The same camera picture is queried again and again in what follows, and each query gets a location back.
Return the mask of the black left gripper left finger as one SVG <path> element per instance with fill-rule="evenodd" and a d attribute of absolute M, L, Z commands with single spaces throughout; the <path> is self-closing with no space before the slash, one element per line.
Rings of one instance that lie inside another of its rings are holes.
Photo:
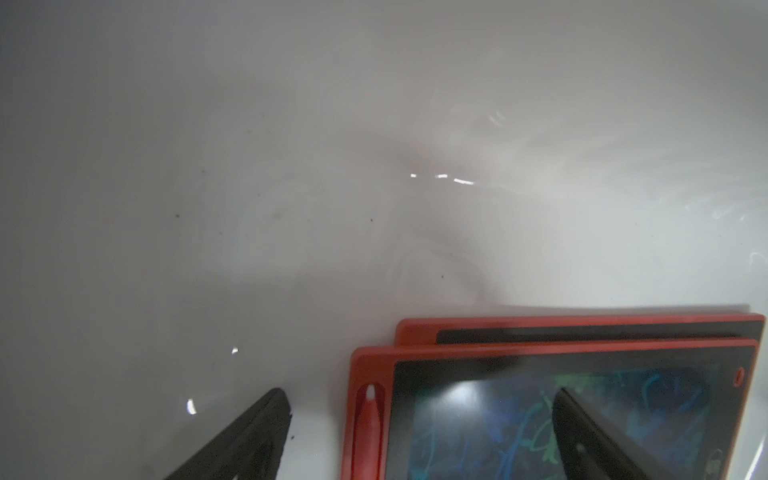
<path fill-rule="evenodd" d="M 285 391 L 273 388 L 167 479 L 275 480 L 291 420 Z"/>

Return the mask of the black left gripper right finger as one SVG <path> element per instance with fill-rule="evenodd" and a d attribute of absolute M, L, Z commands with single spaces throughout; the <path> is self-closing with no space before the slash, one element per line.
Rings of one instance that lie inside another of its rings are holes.
<path fill-rule="evenodd" d="M 651 477 L 635 442 L 576 391 L 557 391 L 552 426 L 568 479 Z"/>

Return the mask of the red writing tablet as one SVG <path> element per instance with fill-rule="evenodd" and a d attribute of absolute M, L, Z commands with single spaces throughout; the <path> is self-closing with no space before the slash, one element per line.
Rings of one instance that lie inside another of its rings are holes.
<path fill-rule="evenodd" d="M 676 348 L 718 341 L 758 346 L 767 318 L 758 313 L 638 313 L 432 317 L 401 320 L 399 347 L 618 344 Z"/>
<path fill-rule="evenodd" d="M 345 479 L 568 479 L 552 426 L 576 391 L 642 451 L 649 479 L 720 479 L 758 346 L 378 346 L 350 362 Z"/>

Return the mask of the white plastic storage box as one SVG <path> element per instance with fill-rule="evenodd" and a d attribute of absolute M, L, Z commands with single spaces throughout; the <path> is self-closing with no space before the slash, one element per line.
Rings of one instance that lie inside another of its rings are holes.
<path fill-rule="evenodd" d="M 402 319 L 766 310 L 763 1 L 1 5 L 5 479 L 162 479 L 274 387 L 336 479 Z"/>

